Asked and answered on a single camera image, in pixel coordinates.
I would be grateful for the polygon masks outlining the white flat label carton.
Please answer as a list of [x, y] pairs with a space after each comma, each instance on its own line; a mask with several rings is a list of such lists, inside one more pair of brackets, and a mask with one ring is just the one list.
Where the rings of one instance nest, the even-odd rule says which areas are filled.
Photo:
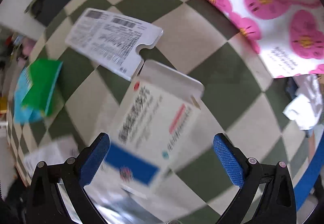
[[87, 8], [65, 44], [114, 74], [130, 81], [143, 65], [140, 50], [155, 47], [164, 30], [145, 21]]

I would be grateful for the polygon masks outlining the green checkered table mat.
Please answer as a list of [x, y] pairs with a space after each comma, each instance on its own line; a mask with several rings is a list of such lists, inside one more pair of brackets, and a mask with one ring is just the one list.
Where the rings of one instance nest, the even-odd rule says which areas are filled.
[[30, 60], [60, 59], [63, 68], [54, 93], [54, 113], [33, 124], [13, 122], [8, 107], [8, 141], [25, 184], [31, 178], [23, 160], [62, 136], [80, 148], [106, 131], [129, 82], [66, 46], [65, 38], [89, 7], [122, 13], [161, 27], [157, 45], [141, 51], [205, 86], [200, 117], [178, 161], [155, 195], [143, 199], [103, 182], [88, 186], [90, 196], [111, 223], [215, 223], [237, 192], [213, 150], [224, 132], [246, 156], [265, 164], [287, 163], [294, 184], [306, 171], [308, 140], [283, 115], [289, 98], [285, 80], [273, 79], [243, 35], [205, 0], [71, 0], [43, 34]]

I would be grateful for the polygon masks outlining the white printed medicine box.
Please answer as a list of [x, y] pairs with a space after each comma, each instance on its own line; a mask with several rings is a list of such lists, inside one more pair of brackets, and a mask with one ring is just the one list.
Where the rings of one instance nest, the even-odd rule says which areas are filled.
[[150, 193], [176, 160], [200, 112], [204, 85], [154, 60], [135, 77], [109, 130], [104, 170], [123, 189]]

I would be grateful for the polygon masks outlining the pink flower tissue pack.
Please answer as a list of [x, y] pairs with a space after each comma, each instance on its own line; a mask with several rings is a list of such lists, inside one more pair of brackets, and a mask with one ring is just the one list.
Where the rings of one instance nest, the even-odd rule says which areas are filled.
[[320, 0], [207, 0], [245, 36], [273, 78], [323, 73]]

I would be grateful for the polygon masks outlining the green packet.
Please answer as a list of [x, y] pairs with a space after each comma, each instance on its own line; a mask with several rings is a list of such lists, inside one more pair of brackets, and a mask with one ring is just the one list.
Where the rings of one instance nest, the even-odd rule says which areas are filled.
[[41, 116], [52, 113], [52, 96], [62, 66], [62, 61], [39, 58], [27, 67], [27, 93], [22, 97], [23, 107], [38, 111]]

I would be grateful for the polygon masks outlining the cyan plastic bag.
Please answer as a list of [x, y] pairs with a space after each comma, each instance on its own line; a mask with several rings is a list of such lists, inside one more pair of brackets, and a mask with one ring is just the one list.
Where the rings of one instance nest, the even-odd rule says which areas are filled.
[[20, 125], [25, 123], [36, 123], [43, 120], [40, 110], [34, 110], [32, 107], [23, 103], [24, 98], [32, 88], [33, 83], [30, 78], [29, 67], [22, 70], [18, 78], [14, 93], [14, 122]]

